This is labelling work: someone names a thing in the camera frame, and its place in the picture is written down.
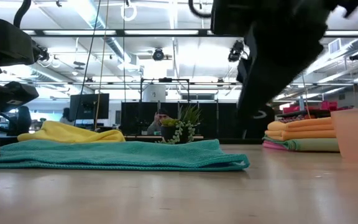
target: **folded towel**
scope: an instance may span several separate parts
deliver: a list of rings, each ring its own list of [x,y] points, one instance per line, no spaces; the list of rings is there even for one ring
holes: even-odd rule
[[[321,131],[321,130],[333,130],[333,124],[319,124],[319,125],[306,125],[306,126],[290,126],[291,123],[281,123],[279,121],[273,121],[268,126],[269,131]]]
[[[299,128],[299,127],[315,126],[315,125],[327,125],[327,124],[332,125],[331,118],[304,119],[301,121],[292,121],[286,124],[274,121],[267,126],[267,129],[270,131],[278,131],[278,130],[289,131],[288,129],[290,128]]]
[[[334,130],[324,131],[265,131],[265,134],[274,140],[286,141],[304,138],[336,138]]]
[[[263,147],[270,148],[270,149],[281,149],[281,150],[285,149],[285,150],[287,150],[287,148],[284,147],[282,144],[277,144],[277,143],[274,143],[274,142],[271,142],[268,140],[264,140]]]
[[[317,138],[317,139],[292,139],[288,141],[277,141],[267,136],[265,142],[280,144],[289,151],[321,151],[339,152],[338,140],[336,138]]]
[[[96,133],[56,121],[45,121],[39,131],[34,134],[21,134],[17,139],[19,141],[38,139],[65,143],[125,141],[124,136],[118,130]]]
[[[0,168],[228,171],[249,166],[225,154],[218,140],[168,145],[150,142],[59,143],[30,140],[1,148]]]

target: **window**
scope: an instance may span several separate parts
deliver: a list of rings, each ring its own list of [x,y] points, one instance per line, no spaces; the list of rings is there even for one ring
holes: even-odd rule
[[[121,124],[121,111],[116,111],[116,124]]]
[[[187,94],[182,94],[181,98],[187,100]],[[214,100],[215,94],[190,94],[190,100]]]
[[[345,100],[346,96],[345,94],[339,94],[339,100]]]

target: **stack of folded towels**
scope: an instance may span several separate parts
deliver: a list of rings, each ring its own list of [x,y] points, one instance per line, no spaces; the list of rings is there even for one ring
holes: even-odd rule
[[[339,152],[331,118],[305,119],[267,126],[264,147],[289,151]]]

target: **man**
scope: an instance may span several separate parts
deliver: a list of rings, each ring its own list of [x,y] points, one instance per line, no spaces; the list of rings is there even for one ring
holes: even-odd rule
[[[159,109],[158,113],[154,114],[153,123],[147,128],[148,135],[154,135],[155,131],[161,131],[161,122],[165,119],[170,119],[167,111],[163,108]]]

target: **yellow towel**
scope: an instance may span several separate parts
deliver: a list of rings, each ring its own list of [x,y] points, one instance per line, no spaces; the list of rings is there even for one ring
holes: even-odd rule
[[[290,123],[281,123],[279,121],[273,121],[268,124],[267,129],[269,131],[319,131],[319,130],[333,130],[333,124],[318,124],[318,125],[304,125],[304,126],[297,126],[299,123],[296,123],[293,126],[292,123],[299,122],[293,121]]]
[[[279,141],[305,138],[336,138],[334,130],[323,131],[265,131],[265,134]]]
[[[34,134],[21,134],[17,137],[17,139],[19,141],[33,139],[51,140],[64,143],[125,141],[122,133],[117,130],[96,133],[56,121],[45,121],[39,131],[36,131]]]

